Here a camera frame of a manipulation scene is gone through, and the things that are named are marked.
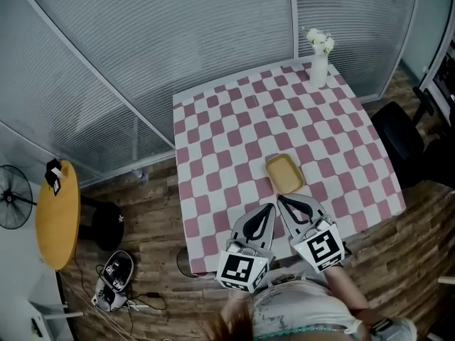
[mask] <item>yellow tray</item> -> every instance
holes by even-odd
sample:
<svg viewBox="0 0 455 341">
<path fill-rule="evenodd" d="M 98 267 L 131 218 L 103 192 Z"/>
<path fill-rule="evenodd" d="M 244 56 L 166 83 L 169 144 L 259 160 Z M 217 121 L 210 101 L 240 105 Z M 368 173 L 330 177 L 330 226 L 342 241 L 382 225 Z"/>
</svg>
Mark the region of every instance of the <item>yellow tray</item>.
<svg viewBox="0 0 455 341">
<path fill-rule="evenodd" d="M 269 159 L 265 163 L 265 169 L 278 193 L 282 195 L 295 192 L 305 184 L 304 176 L 287 154 Z"/>
</svg>

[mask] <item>hair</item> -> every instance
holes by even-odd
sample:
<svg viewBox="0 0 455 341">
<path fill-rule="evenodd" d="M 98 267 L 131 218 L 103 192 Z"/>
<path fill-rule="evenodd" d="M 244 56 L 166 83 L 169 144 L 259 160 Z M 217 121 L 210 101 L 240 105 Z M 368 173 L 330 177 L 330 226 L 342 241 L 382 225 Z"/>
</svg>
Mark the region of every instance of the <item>hair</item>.
<svg viewBox="0 0 455 341">
<path fill-rule="evenodd" d="M 207 321 L 209 332 L 204 330 L 210 341 L 253 340 L 253 322 L 248 304 L 239 305 L 226 321 L 220 313 Z"/>
</svg>

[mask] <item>wooden floor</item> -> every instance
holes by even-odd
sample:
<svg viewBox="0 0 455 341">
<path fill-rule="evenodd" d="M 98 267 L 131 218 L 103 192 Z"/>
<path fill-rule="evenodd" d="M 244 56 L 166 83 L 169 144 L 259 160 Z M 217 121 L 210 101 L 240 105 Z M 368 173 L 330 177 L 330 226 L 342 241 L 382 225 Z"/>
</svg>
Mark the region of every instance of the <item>wooden floor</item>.
<svg viewBox="0 0 455 341">
<path fill-rule="evenodd" d="M 384 100 L 367 104 L 365 108 L 373 114 L 390 100 L 397 101 L 410 116 L 417 109 L 418 101 L 400 70 Z M 435 123 L 437 119 L 425 115 L 418 126 L 426 142 L 433 137 L 428 133 Z M 226 291 L 212 281 L 186 278 L 177 268 L 176 256 L 185 246 L 185 238 L 175 162 L 163 162 L 146 171 L 149 175 L 146 183 L 128 174 L 85 194 L 113 201 L 122 209 L 125 236 L 121 249 L 130 252 L 136 260 L 134 295 L 159 292 L 166 301 L 167 311 L 132 312 L 133 336 L 137 340 L 199 340 L 203 333 L 198 321 L 220 309 Z M 390 317 L 413 319 L 422 336 L 445 314 L 455 290 L 455 286 L 437 283 L 438 276 L 446 274 L 455 264 L 455 200 L 451 189 L 430 182 L 404 191 L 404 196 L 407 205 L 404 213 L 348 240 L 354 256 L 346 268 L 372 307 Z M 83 209 L 82 220 L 89 216 L 90 211 Z M 99 250 L 94 243 L 79 241 L 77 262 L 90 296 L 97 280 L 95 266 L 104 264 L 108 257 L 109 253 Z M 61 274 L 70 309 L 85 313 L 73 321 L 79 340 L 123 340 L 66 283 L 89 301 L 75 262 L 71 261 Z M 157 308 L 163 306 L 160 300 L 146 296 L 141 299 Z M 127 311 L 118 310 L 110 315 L 124 329 L 131 329 Z"/>
</svg>

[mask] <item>black fan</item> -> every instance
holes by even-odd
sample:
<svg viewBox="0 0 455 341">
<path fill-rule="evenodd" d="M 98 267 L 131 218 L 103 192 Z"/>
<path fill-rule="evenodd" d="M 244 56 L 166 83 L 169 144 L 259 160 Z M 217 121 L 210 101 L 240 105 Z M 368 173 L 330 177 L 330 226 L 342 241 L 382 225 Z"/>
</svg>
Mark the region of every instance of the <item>black fan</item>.
<svg viewBox="0 0 455 341">
<path fill-rule="evenodd" d="M 0 226 L 17 229 L 31 213 L 33 196 L 27 177 L 16 167 L 0 166 Z"/>
</svg>

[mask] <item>pink and white checkered tablecloth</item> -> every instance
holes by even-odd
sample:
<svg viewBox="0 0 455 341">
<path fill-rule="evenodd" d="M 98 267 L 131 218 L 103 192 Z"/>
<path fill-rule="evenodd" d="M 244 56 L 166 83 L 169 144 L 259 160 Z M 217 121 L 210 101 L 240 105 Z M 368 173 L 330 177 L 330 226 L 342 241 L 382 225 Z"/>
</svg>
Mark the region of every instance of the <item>pink and white checkered tablecloth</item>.
<svg viewBox="0 0 455 341">
<path fill-rule="evenodd" d="M 265 161 L 288 153 L 342 237 L 405 208 L 397 177 L 371 120 L 334 66 L 309 83 L 311 58 L 248 75 L 174 105 L 178 186 L 193 273 L 216 271 L 235 221 L 277 194 Z M 277 209 L 272 245 L 291 256 Z"/>
</svg>

